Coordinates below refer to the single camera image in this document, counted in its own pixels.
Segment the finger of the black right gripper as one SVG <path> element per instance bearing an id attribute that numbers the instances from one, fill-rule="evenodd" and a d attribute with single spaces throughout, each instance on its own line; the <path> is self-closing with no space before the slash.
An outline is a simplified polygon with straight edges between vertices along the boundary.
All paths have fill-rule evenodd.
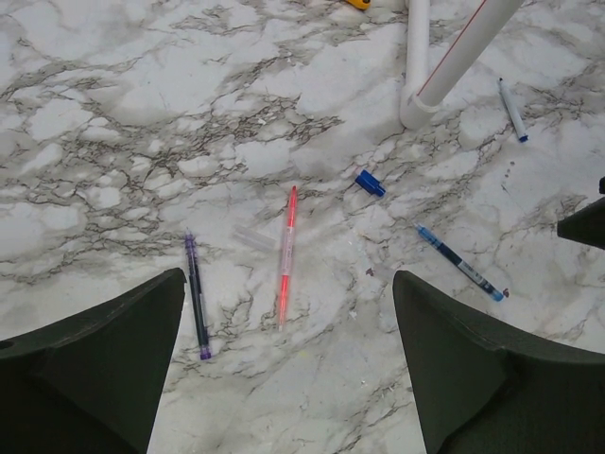
<path id="1" fill-rule="evenodd" d="M 558 237 L 605 250 L 605 198 L 604 182 L 599 181 L 598 201 L 587 205 L 557 224 Z"/>

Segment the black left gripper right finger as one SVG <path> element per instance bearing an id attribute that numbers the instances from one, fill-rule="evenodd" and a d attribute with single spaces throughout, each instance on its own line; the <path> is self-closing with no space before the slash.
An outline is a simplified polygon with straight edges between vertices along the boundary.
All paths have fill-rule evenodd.
<path id="1" fill-rule="evenodd" d="M 409 271 L 392 290 L 427 452 L 603 452 L 603 355 L 498 321 Z"/>

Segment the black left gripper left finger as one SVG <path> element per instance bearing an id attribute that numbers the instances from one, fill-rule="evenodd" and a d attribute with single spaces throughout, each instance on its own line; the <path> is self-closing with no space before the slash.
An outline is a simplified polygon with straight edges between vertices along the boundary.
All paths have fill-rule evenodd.
<path id="1" fill-rule="evenodd" d="M 4 453 L 147 451 L 182 317 L 171 269 L 1 342 Z"/>

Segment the blue gel pen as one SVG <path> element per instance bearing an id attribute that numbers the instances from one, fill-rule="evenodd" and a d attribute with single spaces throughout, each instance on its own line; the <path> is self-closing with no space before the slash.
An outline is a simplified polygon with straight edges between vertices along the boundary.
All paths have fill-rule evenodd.
<path id="1" fill-rule="evenodd" d="M 481 288 L 486 294 L 488 294 L 494 301 L 501 302 L 505 298 L 509 297 L 508 291 L 498 290 L 493 284 L 491 284 L 485 277 L 478 273 L 468 262 L 460 257 L 455 251 L 449 246 L 437 238 L 428 228 L 422 224 L 416 223 L 414 225 L 418 235 L 426 241 L 431 247 L 433 247 L 441 256 L 448 260 L 454 265 L 459 271 L 461 271 L 467 278 L 469 278 L 477 287 Z"/>

